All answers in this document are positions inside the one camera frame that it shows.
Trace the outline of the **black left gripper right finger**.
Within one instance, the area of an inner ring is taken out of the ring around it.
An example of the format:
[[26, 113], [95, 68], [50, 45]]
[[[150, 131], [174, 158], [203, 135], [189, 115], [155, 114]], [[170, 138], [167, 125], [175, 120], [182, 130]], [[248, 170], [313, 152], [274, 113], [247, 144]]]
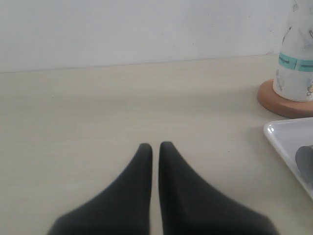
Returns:
[[174, 144], [159, 149], [158, 192], [165, 235], [277, 235], [264, 215], [207, 183]]

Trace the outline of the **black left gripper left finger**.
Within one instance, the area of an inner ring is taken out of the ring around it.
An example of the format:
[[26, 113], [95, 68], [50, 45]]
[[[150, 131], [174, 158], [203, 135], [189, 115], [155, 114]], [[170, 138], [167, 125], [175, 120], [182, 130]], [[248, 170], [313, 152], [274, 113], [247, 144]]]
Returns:
[[123, 172], [100, 194], [60, 216], [50, 235], [148, 235], [153, 151], [139, 145]]

